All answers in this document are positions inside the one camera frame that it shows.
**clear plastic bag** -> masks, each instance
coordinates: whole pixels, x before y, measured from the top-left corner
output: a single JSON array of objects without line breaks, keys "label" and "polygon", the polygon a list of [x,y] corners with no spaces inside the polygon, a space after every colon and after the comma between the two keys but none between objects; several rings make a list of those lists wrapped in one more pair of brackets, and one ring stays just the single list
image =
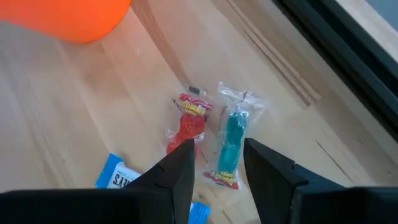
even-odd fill
[{"label": "clear plastic bag", "polygon": [[217,151],[203,172],[208,182],[239,189],[238,164],[247,130],[264,112],[267,102],[250,91],[237,91],[218,85],[218,96],[224,108],[220,114]]},{"label": "clear plastic bag", "polygon": [[169,139],[168,154],[186,139],[193,138],[195,144],[203,140],[206,120],[209,112],[213,109],[213,105],[206,99],[206,93],[206,91],[190,86],[186,93],[180,93],[173,99],[179,111],[179,122],[178,127],[170,129],[166,133]]}]

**candy wrapper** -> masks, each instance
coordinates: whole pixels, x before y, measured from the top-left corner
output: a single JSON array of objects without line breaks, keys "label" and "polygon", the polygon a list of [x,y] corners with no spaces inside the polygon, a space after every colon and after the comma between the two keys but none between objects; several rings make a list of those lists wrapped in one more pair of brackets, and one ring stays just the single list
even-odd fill
[{"label": "candy wrapper", "polygon": [[175,105],[180,111],[179,130],[168,130],[169,143],[167,153],[171,153],[186,139],[194,139],[195,143],[203,139],[206,117],[213,108],[213,105],[205,100],[201,90],[190,87],[188,93],[179,94],[174,99]]},{"label": "candy wrapper", "polygon": [[140,173],[127,168],[120,157],[109,154],[104,169],[95,182],[95,187],[99,189],[118,189],[130,184],[139,176]]},{"label": "candy wrapper", "polygon": [[[120,189],[139,176],[140,173],[127,168],[120,157],[109,154],[105,166],[95,183],[95,187],[99,189]],[[188,224],[205,224],[209,214],[210,207],[200,202],[192,202]]]},{"label": "candy wrapper", "polygon": [[218,86],[224,103],[217,134],[218,150],[203,172],[205,180],[231,189],[239,189],[238,163],[248,128],[252,128],[266,108],[266,101],[250,91]]}]

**orange balloon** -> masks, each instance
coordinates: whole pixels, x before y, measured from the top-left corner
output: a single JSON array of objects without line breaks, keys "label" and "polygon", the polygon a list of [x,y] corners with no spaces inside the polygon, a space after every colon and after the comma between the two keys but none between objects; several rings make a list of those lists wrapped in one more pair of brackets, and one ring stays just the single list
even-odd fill
[{"label": "orange balloon", "polygon": [[90,42],[110,32],[130,0],[0,0],[0,19],[62,40]]}]

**wooden surface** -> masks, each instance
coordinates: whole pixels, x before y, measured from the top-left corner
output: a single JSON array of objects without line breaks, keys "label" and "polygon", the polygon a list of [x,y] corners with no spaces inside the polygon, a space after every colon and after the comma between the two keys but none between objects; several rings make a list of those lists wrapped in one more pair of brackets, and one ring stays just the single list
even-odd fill
[{"label": "wooden surface", "polygon": [[[220,81],[269,101],[248,136],[345,186],[398,185],[396,142],[272,7],[135,0],[85,45],[1,23],[0,190],[93,187],[109,152],[145,172],[165,156],[171,98]],[[209,222],[259,223],[244,183],[197,180],[193,197]]]}]

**blue wrapper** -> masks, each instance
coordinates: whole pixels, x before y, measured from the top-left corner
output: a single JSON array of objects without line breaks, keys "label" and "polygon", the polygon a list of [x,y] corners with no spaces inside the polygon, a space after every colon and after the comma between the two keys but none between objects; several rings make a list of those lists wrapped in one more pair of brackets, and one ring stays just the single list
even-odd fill
[{"label": "blue wrapper", "polygon": [[[105,166],[95,182],[99,189],[118,189],[126,186],[140,176],[140,173],[127,168],[123,160],[109,154]],[[205,224],[210,214],[210,207],[200,203],[191,203],[188,224]]]}]

